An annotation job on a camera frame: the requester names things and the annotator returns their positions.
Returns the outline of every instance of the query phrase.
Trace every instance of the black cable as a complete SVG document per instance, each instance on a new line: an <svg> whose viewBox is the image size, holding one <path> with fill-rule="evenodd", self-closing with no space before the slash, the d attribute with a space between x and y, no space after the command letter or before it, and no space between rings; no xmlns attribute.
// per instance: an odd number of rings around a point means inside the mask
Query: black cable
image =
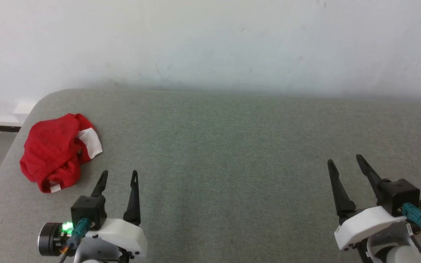
<svg viewBox="0 0 421 263"><path fill-rule="evenodd" d="M418 251L421 254L421 246L418 244L417 240L415 239L415 237L413 235L410 236L410 238L412 239L412 241L414 242L415 246L417 247Z"/></svg>
<svg viewBox="0 0 421 263"><path fill-rule="evenodd" d="M65 253L63 254L63 257L60 260L60 263L63 263L66 260L67 257L67 253L69 252L69 250L72 248L74 244L70 243L69 246L66 248Z"/></svg>

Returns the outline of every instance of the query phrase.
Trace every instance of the gray tablecloth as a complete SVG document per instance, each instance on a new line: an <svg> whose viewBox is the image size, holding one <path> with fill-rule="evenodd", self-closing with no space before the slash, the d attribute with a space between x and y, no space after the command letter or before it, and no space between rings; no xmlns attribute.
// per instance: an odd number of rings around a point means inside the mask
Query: gray tablecloth
<svg viewBox="0 0 421 263"><path fill-rule="evenodd" d="M75 186L43 194L20 172L23 144L34 123L68 112L94 123L104 152ZM421 189L421 103L58 92L34 108L0 168L0 262L58 262L38 254L40 228L69 220L104 169L112 218L122 217L139 172L149 262L360 262L336 246L326 165L334 159L358 208L374 206L356 153L382 177Z"/></svg>

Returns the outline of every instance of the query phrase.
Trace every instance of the red cloth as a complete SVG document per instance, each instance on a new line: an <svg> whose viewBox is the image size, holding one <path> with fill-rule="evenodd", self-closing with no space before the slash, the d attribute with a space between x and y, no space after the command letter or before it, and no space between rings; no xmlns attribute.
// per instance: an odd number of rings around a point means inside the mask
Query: red cloth
<svg viewBox="0 0 421 263"><path fill-rule="evenodd" d="M24 148L20 169L43 193L74 185L80 165L102 152L94 126L82 114L36 123Z"/></svg>

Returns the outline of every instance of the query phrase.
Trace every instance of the white wall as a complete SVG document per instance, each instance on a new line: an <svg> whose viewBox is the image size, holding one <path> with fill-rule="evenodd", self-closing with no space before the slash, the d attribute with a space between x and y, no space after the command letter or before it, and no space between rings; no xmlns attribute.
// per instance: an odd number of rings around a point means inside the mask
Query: white wall
<svg viewBox="0 0 421 263"><path fill-rule="evenodd" d="M421 1L0 1L0 122L89 87L421 100Z"/></svg>

